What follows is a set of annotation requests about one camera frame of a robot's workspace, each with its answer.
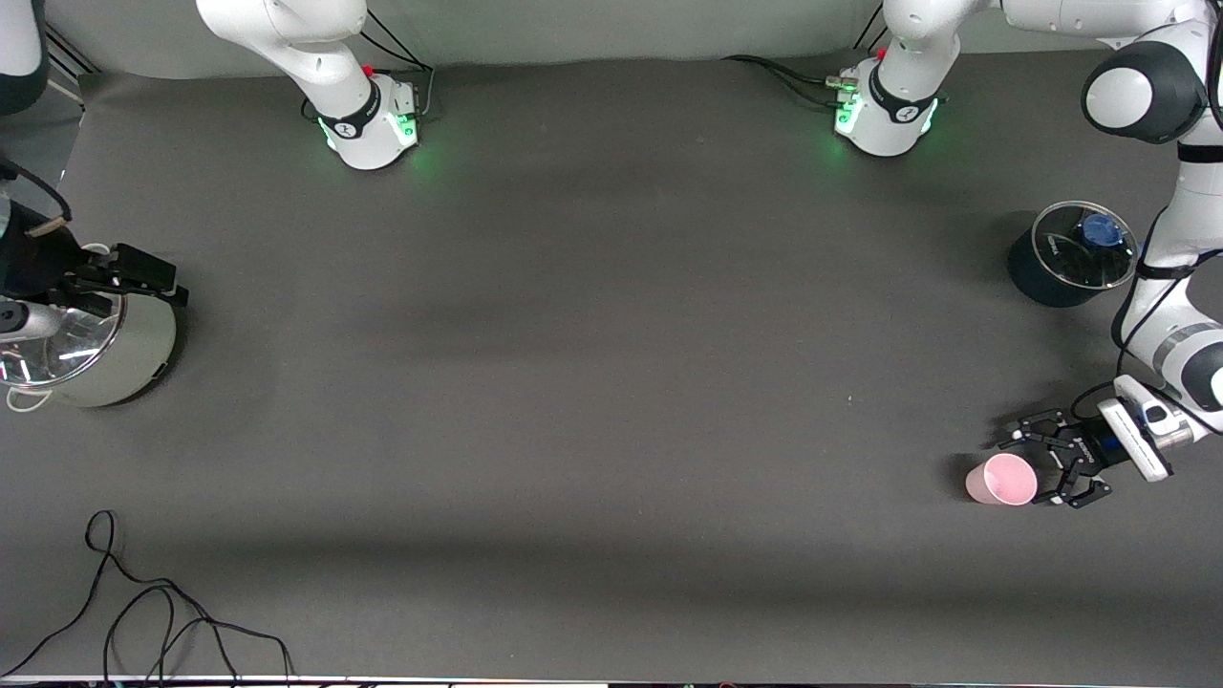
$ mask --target pink cup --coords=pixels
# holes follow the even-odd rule
[[[964,485],[982,505],[1022,507],[1036,496],[1036,472],[1015,455],[994,455],[972,469]]]

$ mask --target pot handle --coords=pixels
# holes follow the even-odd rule
[[[9,393],[5,396],[5,403],[9,406],[9,411],[15,414],[29,414],[43,408],[43,404],[45,404],[46,401],[50,400],[51,395],[54,393],[55,393],[54,390],[48,390],[46,392],[24,392],[17,390],[16,387],[10,387]],[[31,404],[29,407],[18,407],[17,406],[18,397],[35,397],[38,398],[38,402]]]

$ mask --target cable connector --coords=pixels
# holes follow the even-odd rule
[[[824,87],[845,93],[857,93],[857,78],[851,76],[826,76]]]

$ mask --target gray table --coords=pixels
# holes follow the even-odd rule
[[[1033,304],[1008,244],[1172,191],[1170,147],[1079,114],[1098,59],[964,57],[895,160],[728,62],[448,70],[375,172],[287,79],[95,83],[77,233],[181,265],[190,339],[136,403],[0,414],[0,656],[71,616],[110,507],[138,573],[303,673],[1217,684],[1221,445],[1082,512],[960,486],[1114,358],[1120,293]],[[132,593],[28,671],[98,672]],[[202,642],[182,668],[220,672]]]

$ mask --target black container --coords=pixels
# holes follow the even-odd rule
[[[1010,280],[1037,303],[1065,308],[1124,284],[1137,265],[1134,233],[1084,200],[1049,205],[1007,254]]]

